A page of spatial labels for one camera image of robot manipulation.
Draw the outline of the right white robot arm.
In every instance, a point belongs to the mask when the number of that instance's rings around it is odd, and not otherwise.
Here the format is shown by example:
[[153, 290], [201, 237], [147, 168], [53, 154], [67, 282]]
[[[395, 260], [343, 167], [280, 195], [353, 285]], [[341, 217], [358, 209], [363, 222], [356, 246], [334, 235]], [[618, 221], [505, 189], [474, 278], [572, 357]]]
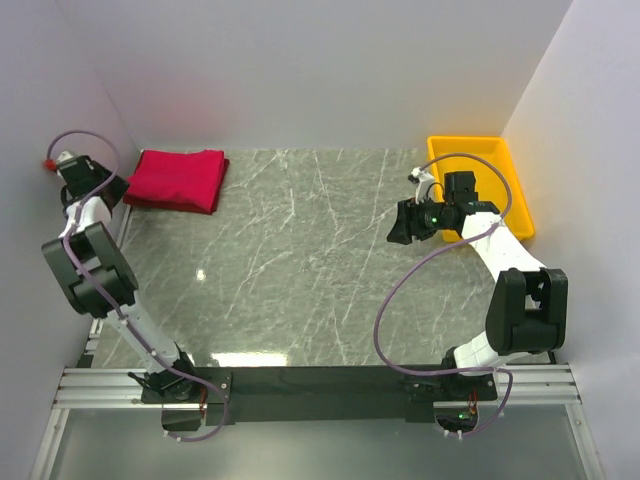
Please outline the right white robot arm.
[[436, 183], [432, 175], [416, 168], [409, 180], [416, 193], [398, 203], [388, 241], [409, 245], [441, 230], [453, 231], [460, 245], [473, 248], [494, 280], [483, 332], [451, 349], [440, 366], [413, 370], [411, 376], [439, 376], [442, 393], [460, 399], [473, 388], [473, 376], [561, 347], [569, 290], [564, 271], [546, 267], [522, 246], [504, 221], [506, 212], [480, 200], [473, 172], [446, 174], [442, 201], [430, 196]]

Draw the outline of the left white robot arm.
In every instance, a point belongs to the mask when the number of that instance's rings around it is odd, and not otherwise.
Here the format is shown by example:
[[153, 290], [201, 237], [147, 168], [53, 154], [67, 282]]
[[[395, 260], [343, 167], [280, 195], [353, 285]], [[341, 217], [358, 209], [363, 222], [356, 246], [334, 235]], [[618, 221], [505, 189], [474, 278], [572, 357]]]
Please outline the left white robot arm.
[[130, 377], [163, 399], [186, 402], [200, 388], [195, 367], [151, 320], [139, 285], [107, 226], [128, 183], [87, 155], [63, 152], [54, 161], [64, 180], [62, 233], [41, 251], [72, 308], [104, 321], [131, 347], [145, 372]]

